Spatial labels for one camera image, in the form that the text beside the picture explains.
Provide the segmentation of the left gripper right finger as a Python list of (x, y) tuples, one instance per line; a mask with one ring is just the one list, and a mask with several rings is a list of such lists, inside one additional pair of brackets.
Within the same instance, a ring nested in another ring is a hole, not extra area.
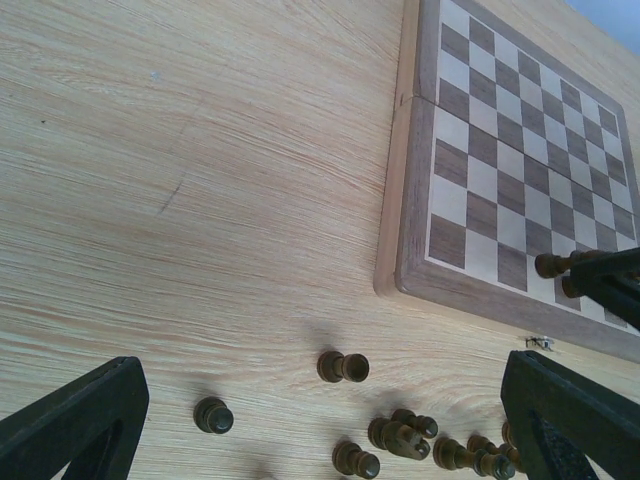
[(529, 479), (639, 477), (639, 405), (535, 352), (512, 351), (501, 385)]

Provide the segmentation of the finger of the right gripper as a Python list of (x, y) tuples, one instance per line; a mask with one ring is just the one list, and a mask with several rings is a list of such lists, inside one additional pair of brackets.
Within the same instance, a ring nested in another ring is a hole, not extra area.
[(578, 293), (639, 329), (639, 248), (576, 261), (570, 280)]

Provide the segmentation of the dark bishop chess piece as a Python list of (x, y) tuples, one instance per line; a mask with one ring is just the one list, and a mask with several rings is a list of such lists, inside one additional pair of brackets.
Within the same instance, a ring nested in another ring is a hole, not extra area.
[(567, 298), (579, 298), (583, 296), (581, 290), (574, 284), (569, 275), (561, 277), (562, 292)]

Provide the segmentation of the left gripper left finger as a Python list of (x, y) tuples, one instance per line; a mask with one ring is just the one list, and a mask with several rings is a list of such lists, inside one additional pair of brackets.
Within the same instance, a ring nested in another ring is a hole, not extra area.
[(116, 357), (1, 421), (1, 477), (125, 479), (149, 390), (136, 357)]

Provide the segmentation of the dark piece pile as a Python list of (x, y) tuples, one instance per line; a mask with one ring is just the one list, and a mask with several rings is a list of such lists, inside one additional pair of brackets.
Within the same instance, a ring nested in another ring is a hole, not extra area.
[(449, 471), (472, 469), (478, 476), (486, 476), (481, 463), (487, 454), (484, 449), (472, 452), (448, 437), (438, 438), (433, 447), (433, 459), (438, 467)]

